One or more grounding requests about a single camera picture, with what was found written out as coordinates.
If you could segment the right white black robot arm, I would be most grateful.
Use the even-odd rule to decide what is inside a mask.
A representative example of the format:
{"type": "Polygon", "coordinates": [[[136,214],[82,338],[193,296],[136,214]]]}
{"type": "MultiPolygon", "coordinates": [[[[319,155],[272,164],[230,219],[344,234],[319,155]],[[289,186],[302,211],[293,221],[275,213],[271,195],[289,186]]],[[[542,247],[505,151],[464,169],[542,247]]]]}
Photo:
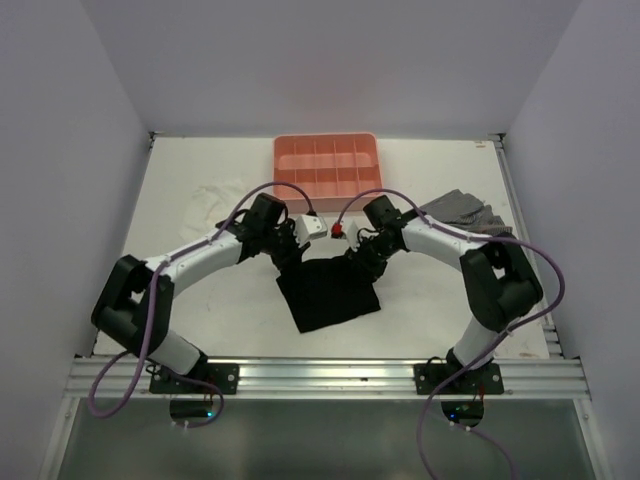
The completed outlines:
{"type": "Polygon", "coordinates": [[[388,260],[400,251],[426,255],[461,273],[472,317],[447,354],[445,379],[454,391],[470,391],[481,380],[480,369],[493,360],[499,335],[542,300],[523,243],[508,232],[487,235],[455,228],[416,205],[401,212],[386,195],[363,211],[372,227],[367,236],[355,221],[342,218],[331,227],[331,236],[347,240],[346,256],[365,278],[381,278],[388,260]]]}

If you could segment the black underwear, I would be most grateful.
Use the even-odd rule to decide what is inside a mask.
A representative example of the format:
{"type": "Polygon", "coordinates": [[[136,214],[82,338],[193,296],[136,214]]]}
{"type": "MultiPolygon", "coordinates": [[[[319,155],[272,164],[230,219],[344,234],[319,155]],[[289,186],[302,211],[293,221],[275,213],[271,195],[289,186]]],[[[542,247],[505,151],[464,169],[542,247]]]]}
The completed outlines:
{"type": "Polygon", "coordinates": [[[301,334],[381,310],[372,281],[346,256],[288,267],[277,285],[301,334]]]}

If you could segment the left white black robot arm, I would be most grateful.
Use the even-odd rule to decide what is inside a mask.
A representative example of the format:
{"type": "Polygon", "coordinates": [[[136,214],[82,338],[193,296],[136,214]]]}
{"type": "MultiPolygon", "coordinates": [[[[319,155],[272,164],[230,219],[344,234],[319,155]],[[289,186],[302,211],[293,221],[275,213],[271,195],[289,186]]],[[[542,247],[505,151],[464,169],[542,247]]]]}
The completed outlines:
{"type": "Polygon", "coordinates": [[[295,219],[286,213],[283,201],[261,193],[199,240],[143,260],[121,257],[94,307],[93,325],[127,353],[173,371],[185,392],[201,390],[205,354],[170,329],[173,301],[209,275],[262,253],[280,271],[300,264],[311,240],[326,235],[326,223],[314,211],[295,219]]]}

